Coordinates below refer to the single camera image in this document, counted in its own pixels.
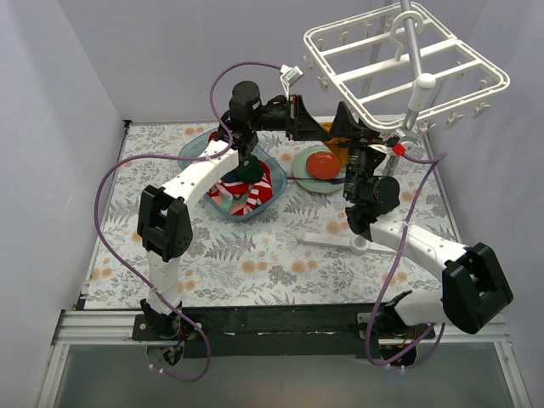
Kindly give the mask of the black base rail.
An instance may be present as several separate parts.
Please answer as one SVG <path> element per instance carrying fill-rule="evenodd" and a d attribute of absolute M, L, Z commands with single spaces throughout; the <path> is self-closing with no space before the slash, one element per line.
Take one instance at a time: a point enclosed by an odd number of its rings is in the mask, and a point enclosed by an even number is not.
<path fill-rule="evenodd" d="M 351 355 L 365 358 L 369 303 L 188 307 L 185 320 L 143 307 L 138 342 L 178 342 L 172 362 L 227 356 Z"/>

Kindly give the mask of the dark green sock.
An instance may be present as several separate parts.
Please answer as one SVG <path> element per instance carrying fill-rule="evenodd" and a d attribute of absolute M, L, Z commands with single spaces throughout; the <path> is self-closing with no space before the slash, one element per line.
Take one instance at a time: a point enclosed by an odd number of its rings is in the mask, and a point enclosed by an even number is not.
<path fill-rule="evenodd" d="M 235 179 L 245 184 L 255 184 L 264 175 L 260 160 L 255 155 L 249 155 L 235 169 Z"/>

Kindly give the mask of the floral tablecloth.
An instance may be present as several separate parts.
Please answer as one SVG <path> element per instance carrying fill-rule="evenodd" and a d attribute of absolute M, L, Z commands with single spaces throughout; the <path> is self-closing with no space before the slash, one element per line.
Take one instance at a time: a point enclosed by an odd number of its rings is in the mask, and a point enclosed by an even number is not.
<path fill-rule="evenodd" d="M 213 129 L 210 123 L 136 125 L 127 131 L 122 158 L 89 274 L 87 309 L 136 309 L 148 288 L 137 233 L 139 197 L 147 185 L 179 174 L 175 156 Z M 349 238 L 341 193 L 309 193 L 291 182 L 255 218 L 235 222 L 206 201 L 191 211 L 193 240 L 180 261 L 178 292 L 186 306 L 373 302 L 403 291 L 429 292 L 439 281 L 408 259 L 362 256 L 300 243 L 303 232 Z"/>

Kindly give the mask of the teal plastic basin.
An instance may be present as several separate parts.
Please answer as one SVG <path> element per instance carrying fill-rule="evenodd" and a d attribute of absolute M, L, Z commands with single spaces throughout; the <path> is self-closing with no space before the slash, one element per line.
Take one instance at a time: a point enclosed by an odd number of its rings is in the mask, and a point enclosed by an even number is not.
<path fill-rule="evenodd" d="M 247 221 L 250 218 L 255 218 L 258 214 L 262 213 L 265 209 L 271 206 L 275 202 L 275 200 L 278 199 L 283 194 L 283 192 L 286 189 L 286 184 L 287 184 L 286 173 L 281 168 L 281 166 L 275 161 L 275 159 L 271 157 L 259 145 L 257 145 L 254 148 L 252 154 L 255 155 L 260 160 L 261 165 L 263 167 L 263 172 L 269 173 L 274 196 L 269 201 L 264 203 L 262 206 L 258 207 L 257 209 L 253 210 L 247 215 L 235 216 L 235 215 L 229 215 L 228 213 L 223 212 L 206 194 L 204 196 L 204 199 L 216 210 L 217 213 L 219 213 L 222 217 L 228 220 L 235 221 L 235 222 L 243 222 L 243 221 Z"/>

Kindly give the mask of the orange saucer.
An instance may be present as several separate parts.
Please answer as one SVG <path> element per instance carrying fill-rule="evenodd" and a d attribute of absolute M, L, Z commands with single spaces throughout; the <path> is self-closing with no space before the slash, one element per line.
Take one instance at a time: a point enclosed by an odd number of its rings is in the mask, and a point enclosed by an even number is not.
<path fill-rule="evenodd" d="M 314 179 L 334 179 L 341 171 L 341 164 L 330 151 L 316 151 L 309 155 L 306 170 Z"/>

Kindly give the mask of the light green plate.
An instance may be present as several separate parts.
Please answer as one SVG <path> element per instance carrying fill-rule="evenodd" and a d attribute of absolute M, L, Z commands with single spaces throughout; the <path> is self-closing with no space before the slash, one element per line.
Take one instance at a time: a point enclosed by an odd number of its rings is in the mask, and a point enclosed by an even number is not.
<path fill-rule="evenodd" d="M 292 176 L 299 178 L 313 178 L 311 177 L 306 170 L 306 161 L 310 154 L 315 153 L 316 151 L 330 151 L 325 146 L 313 146 L 301 150 L 294 158 L 292 162 Z M 345 172 L 344 168 L 341 167 L 340 173 L 335 177 L 335 179 L 344 178 Z M 308 192 L 318 193 L 318 194 L 332 194 L 339 190 L 343 189 L 344 184 L 328 184 L 328 183 L 316 183 L 316 182 L 303 182 L 296 181 L 301 187 L 303 187 Z"/>

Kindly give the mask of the pink sock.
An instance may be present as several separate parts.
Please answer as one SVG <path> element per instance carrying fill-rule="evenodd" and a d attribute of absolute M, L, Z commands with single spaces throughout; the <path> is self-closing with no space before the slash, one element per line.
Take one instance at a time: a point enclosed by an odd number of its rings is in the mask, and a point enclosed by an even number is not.
<path fill-rule="evenodd" d="M 251 189 L 250 184 L 242 182 L 216 183 L 207 195 L 225 213 L 242 216 Z"/>

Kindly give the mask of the yellow sock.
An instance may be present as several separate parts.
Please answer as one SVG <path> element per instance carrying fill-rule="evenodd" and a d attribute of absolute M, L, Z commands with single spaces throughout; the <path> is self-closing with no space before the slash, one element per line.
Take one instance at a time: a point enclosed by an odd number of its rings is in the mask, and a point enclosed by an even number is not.
<path fill-rule="evenodd" d="M 347 164 L 349 151 L 346 147 L 341 147 L 340 144 L 345 142 L 346 139 L 344 137 L 335 137 L 328 141 L 324 141 L 323 145 L 325 145 L 331 153 L 338 159 L 341 166 L 345 166 Z"/>

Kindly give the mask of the dark navy blue sock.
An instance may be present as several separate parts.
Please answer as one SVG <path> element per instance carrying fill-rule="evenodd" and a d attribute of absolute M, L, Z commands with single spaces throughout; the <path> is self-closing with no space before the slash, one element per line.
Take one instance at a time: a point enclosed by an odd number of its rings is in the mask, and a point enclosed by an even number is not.
<path fill-rule="evenodd" d="M 226 173 L 222 178 L 221 180 L 224 182 L 224 183 L 234 183 L 234 182 L 238 182 L 240 179 L 239 179 L 239 176 L 236 172 L 236 170 L 233 170 L 233 171 L 230 171 L 228 173 Z"/>

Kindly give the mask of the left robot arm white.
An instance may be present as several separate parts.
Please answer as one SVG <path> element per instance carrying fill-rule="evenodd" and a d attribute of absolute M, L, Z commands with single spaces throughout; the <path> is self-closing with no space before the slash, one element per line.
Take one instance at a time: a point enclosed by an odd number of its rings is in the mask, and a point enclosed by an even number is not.
<path fill-rule="evenodd" d="M 137 232 L 153 285 L 140 305 L 148 326 L 164 340 L 175 338 L 181 328 L 176 315 L 181 306 L 179 259 L 193 238 L 190 211 L 195 204 L 220 182 L 253 185 L 262 180 L 265 171 L 252 153 L 262 130 L 283 131 L 296 141 L 331 138 L 307 112 L 301 96 L 278 95 L 263 103 L 258 85 L 251 81 L 233 87 L 221 121 L 196 161 L 162 186 L 147 186 L 140 198 Z"/>

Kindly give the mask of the metal drying stand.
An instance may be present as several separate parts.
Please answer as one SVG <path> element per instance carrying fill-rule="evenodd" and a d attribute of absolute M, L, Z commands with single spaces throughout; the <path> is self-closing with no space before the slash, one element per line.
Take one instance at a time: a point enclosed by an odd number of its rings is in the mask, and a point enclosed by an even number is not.
<path fill-rule="evenodd" d="M 428 102 L 436 86 L 436 78 L 422 71 L 421 52 L 417 44 L 417 35 L 422 32 L 425 19 L 411 8 L 409 1 L 399 3 L 401 13 L 392 22 L 389 36 L 396 47 L 395 60 L 400 60 L 404 46 L 397 40 L 398 25 L 405 27 L 409 60 L 414 70 L 415 79 L 411 84 L 411 97 L 407 113 L 401 127 L 404 132 L 412 132 L 418 115 Z M 351 239 L 325 238 L 321 235 L 302 233 L 298 241 L 318 247 L 330 247 L 350 250 L 357 255 L 367 252 L 393 254 L 402 250 L 405 241 L 408 220 L 402 221 L 395 208 L 400 204 L 400 185 L 394 178 L 394 171 L 400 157 L 386 156 L 376 168 L 374 175 L 378 181 L 373 185 L 369 200 L 346 200 L 354 205 L 346 209 L 348 225 L 355 236 Z"/>

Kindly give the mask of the white clip hanger rack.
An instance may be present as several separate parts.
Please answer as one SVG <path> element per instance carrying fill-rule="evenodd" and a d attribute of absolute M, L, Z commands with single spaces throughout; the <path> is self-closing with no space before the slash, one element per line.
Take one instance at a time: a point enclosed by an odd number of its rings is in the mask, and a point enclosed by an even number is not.
<path fill-rule="evenodd" d="M 369 128 L 461 115 L 505 91 L 508 74 L 424 6 L 392 3 L 318 25 L 303 43 L 310 60 Z"/>

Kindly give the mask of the purple fork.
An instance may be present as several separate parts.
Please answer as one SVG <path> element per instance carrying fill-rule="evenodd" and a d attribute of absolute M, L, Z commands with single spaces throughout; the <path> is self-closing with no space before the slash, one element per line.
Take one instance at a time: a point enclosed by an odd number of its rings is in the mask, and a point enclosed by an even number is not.
<path fill-rule="evenodd" d="M 343 184 L 345 182 L 345 178 L 320 179 L 320 178 L 299 178 L 295 176 L 287 176 L 287 179 L 293 180 L 293 181 L 328 183 L 328 184 Z"/>

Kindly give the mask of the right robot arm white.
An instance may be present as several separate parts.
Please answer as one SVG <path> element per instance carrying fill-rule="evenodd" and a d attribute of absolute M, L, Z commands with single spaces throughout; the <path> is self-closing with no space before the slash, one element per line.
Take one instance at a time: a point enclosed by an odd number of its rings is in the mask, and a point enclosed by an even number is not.
<path fill-rule="evenodd" d="M 441 284 L 437 291 L 404 292 L 387 303 L 379 298 L 367 329 L 401 338 L 415 326 L 446 323 L 475 334 L 512 303 L 512 289 L 490 246 L 448 241 L 398 213 L 399 182 L 374 173 L 391 143 L 356 121 L 343 102 L 330 135 L 341 138 L 340 146 L 348 151 L 343 197 L 349 204 L 345 212 L 350 229 L 395 250 L 395 264 L 406 257 Z"/>

